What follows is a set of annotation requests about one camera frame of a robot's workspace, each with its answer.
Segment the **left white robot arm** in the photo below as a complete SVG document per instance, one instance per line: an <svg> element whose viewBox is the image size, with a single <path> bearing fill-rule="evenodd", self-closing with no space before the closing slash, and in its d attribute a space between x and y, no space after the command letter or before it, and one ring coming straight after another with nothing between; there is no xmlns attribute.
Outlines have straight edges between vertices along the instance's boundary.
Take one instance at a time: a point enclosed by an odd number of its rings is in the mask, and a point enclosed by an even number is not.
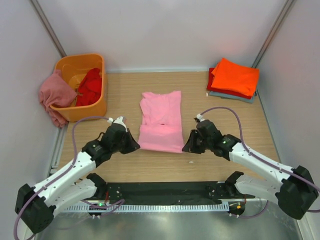
<svg viewBox="0 0 320 240"><path fill-rule="evenodd" d="M34 234L46 229L65 208L88 198L99 198L106 192L106 182L92 171L113 154L132 153L140 148L125 124L125 118L109 118L110 126L102 136L75 151L73 159L60 170L33 186L27 183L17 193L17 219Z"/></svg>

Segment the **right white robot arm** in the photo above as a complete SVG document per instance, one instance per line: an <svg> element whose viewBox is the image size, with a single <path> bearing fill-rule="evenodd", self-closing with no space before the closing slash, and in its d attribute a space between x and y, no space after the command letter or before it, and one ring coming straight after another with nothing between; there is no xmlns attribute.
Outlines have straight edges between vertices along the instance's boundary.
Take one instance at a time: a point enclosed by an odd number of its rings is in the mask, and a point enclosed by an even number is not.
<svg viewBox="0 0 320 240"><path fill-rule="evenodd" d="M183 152L202 154L211 151L217 157L245 166L261 178L234 172L228 181L239 193L275 203L296 220L309 212L319 193L305 167L293 168L276 162L248 147L241 139L221 134L210 120L201 117L194 120L196 127L191 130Z"/></svg>

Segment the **pink t-shirt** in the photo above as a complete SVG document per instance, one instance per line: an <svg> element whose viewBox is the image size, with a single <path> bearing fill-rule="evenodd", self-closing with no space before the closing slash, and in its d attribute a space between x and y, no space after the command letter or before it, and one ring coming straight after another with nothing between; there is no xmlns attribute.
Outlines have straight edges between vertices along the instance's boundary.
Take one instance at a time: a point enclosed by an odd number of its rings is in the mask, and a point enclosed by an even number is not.
<svg viewBox="0 0 320 240"><path fill-rule="evenodd" d="M184 146L182 116L182 92L166 94L143 92L139 103L142 123L138 144L143 150L177 153Z"/></svg>

